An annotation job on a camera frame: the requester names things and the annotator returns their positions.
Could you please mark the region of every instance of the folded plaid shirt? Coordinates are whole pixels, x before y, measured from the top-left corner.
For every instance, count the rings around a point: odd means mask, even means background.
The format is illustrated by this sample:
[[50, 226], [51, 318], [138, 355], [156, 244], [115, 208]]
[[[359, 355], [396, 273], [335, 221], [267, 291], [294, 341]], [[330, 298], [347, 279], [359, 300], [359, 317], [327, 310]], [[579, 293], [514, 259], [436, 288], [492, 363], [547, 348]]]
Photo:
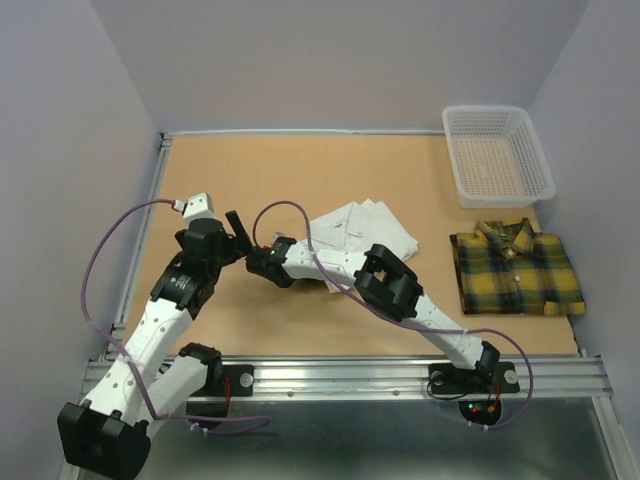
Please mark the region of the folded plaid shirt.
[[450, 238], [464, 313], [585, 313], [562, 242], [528, 219], [478, 222], [474, 233]]

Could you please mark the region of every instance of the wooden table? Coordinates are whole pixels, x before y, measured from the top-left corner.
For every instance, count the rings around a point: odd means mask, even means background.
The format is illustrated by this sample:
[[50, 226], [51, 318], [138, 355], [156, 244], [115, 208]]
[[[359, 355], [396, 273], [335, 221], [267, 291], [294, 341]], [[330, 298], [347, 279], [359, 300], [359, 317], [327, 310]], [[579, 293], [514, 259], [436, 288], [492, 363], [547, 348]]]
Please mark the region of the wooden table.
[[[566, 317], [464, 316], [453, 268], [449, 234], [472, 231], [477, 220], [529, 217], [532, 208], [465, 210], [458, 206], [445, 138], [442, 136], [211, 136], [177, 137], [159, 191], [186, 199], [206, 191], [219, 218], [237, 210], [250, 231], [256, 214], [280, 199], [302, 204], [311, 218], [352, 200], [382, 200], [419, 242], [408, 265], [425, 292], [467, 328], [492, 327], [514, 337], [532, 354], [576, 354]], [[127, 338], [154, 283], [178, 250], [173, 235], [180, 215], [157, 208], [142, 259]], [[300, 214], [277, 207], [260, 223], [258, 241], [275, 231], [304, 238]], [[223, 354], [407, 355], [439, 354], [415, 332], [387, 324], [323, 284], [279, 289], [245, 271], [226, 267], [216, 292], [174, 346], [193, 341]], [[500, 338], [490, 341], [516, 353]]]

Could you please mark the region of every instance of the laundry basket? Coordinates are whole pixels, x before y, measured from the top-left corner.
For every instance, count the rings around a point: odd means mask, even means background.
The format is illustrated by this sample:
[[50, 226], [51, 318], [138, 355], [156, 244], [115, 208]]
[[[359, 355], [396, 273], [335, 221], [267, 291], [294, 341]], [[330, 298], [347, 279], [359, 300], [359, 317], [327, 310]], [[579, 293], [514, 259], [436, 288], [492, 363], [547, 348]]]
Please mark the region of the laundry basket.
[[556, 194], [529, 114], [506, 106], [442, 112], [449, 156], [464, 208], [518, 208]]

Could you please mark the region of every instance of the white wall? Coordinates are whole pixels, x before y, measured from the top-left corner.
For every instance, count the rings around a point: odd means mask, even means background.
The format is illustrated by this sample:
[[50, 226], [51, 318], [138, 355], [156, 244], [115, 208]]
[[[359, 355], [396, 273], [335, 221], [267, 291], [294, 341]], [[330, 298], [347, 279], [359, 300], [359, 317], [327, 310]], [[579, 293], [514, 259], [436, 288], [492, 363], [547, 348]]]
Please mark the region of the white wall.
[[601, 354], [640, 459], [640, 2], [592, 0], [531, 114], [558, 186], [539, 206], [582, 283], [576, 335]]
[[588, 0], [92, 0], [161, 131], [442, 128], [528, 107]]
[[[57, 478], [56, 416], [97, 347], [80, 315], [85, 263], [148, 192], [157, 135], [87, 0], [3, 2], [0, 65], [0, 465], [40, 480]], [[131, 224], [97, 265], [105, 323], [133, 236]]]

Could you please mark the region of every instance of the white cloth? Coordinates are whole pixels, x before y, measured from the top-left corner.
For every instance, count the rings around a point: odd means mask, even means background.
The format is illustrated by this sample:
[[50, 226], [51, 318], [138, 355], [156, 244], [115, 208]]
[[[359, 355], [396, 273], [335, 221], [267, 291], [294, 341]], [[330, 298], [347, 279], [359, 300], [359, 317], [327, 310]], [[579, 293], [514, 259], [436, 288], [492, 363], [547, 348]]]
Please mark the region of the white cloth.
[[[311, 221], [311, 239], [316, 250], [364, 252], [380, 243], [406, 260], [418, 251], [418, 242], [405, 230], [384, 202], [370, 199], [347, 205]], [[326, 282], [332, 293], [339, 290]]]

